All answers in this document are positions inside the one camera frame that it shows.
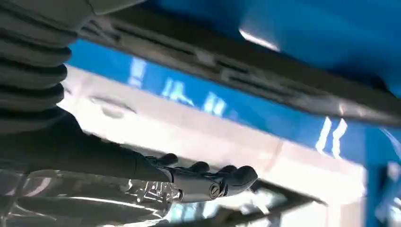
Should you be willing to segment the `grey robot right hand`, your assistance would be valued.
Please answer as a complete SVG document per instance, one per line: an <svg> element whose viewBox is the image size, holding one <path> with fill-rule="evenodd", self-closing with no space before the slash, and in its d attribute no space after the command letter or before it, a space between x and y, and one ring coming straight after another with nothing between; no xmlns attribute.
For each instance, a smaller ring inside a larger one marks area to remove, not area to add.
<svg viewBox="0 0 401 227"><path fill-rule="evenodd" d="M120 144L82 131L62 108L41 113L0 112L0 159L31 173L61 170L116 178L172 183L182 201L209 201L239 194L257 180L250 166L226 166L210 173L197 162L174 167L177 157L146 157Z"/></svg>

